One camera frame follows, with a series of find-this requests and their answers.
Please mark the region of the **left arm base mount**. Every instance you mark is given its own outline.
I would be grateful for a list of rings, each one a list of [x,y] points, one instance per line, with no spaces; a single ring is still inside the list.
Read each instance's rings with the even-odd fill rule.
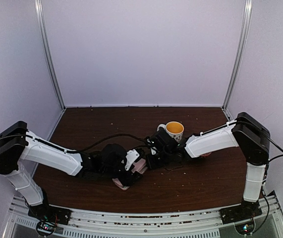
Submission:
[[[48,237],[58,230],[59,225],[68,225],[71,210],[58,207],[50,207],[48,215],[36,213],[35,209],[29,208],[28,216],[38,220],[35,230],[38,235]]]

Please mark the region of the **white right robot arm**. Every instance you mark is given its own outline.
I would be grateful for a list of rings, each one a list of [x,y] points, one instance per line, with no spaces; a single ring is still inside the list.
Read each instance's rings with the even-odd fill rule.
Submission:
[[[272,159],[270,146],[281,151],[283,148],[271,139],[270,132],[252,116],[241,112],[237,118],[226,124],[201,133],[193,133],[183,138],[184,126],[177,121],[160,124],[156,132],[146,139],[151,152],[146,155],[150,169],[164,167],[177,155],[198,158],[212,152],[238,147],[243,153],[247,172],[242,204],[237,207],[237,215],[247,219],[256,210],[262,187],[266,182],[267,170]]]

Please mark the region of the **pink glasses case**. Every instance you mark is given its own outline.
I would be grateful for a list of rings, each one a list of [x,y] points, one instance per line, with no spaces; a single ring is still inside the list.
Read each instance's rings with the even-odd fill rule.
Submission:
[[[146,170],[146,160],[140,159],[134,162],[128,171],[120,172],[112,181],[120,189],[127,190],[143,177]]]

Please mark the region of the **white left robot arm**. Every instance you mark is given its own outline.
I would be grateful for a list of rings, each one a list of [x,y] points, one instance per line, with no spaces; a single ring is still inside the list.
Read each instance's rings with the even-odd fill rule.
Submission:
[[[18,121],[0,133],[0,175],[7,177],[43,220],[51,219],[54,209],[45,201],[44,190],[33,181],[23,161],[80,179],[111,178],[124,189],[140,180],[147,170],[142,153],[136,149],[126,151],[118,144],[108,144],[102,151],[91,154],[70,150],[38,137],[27,129],[27,123]]]

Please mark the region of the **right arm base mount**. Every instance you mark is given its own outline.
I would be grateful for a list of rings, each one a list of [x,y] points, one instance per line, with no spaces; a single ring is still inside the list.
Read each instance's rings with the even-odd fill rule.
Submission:
[[[234,224],[235,230],[244,236],[251,235],[255,231],[254,219],[263,214],[258,205],[245,206],[242,204],[222,208],[219,213],[224,225]]]

